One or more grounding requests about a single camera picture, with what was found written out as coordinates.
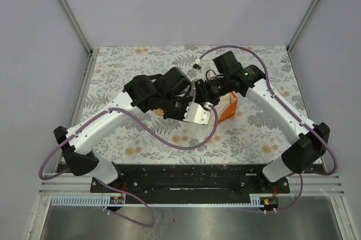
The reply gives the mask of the orange coffee filter box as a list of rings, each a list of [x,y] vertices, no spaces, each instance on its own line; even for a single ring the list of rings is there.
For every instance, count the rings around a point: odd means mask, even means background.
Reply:
[[[218,124],[233,117],[237,110],[238,98],[234,92],[220,97],[219,103],[215,106],[218,115]]]

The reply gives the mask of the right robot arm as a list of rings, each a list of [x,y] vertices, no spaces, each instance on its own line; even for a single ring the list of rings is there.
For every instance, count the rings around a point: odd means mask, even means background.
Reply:
[[[263,175],[257,177],[260,191],[272,191],[282,177],[303,173],[326,153],[329,127],[325,123],[315,124],[292,107],[271,86],[265,68],[243,67],[231,51],[216,57],[213,62],[219,77],[195,83],[196,102],[216,104],[221,96],[237,92],[260,107],[290,143],[280,157],[263,168]]]

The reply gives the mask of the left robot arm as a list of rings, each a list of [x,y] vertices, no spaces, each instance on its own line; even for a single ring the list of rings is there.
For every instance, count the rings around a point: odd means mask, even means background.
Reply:
[[[94,116],[71,128],[56,128],[54,134],[63,143],[61,150],[70,172],[74,176],[89,174],[110,192],[120,190],[122,178],[116,166],[96,154],[94,146],[133,116],[149,110],[175,113],[183,120],[189,98],[182,92],[190,85],[190,79],[177,67],[165,74],[137,75]]]

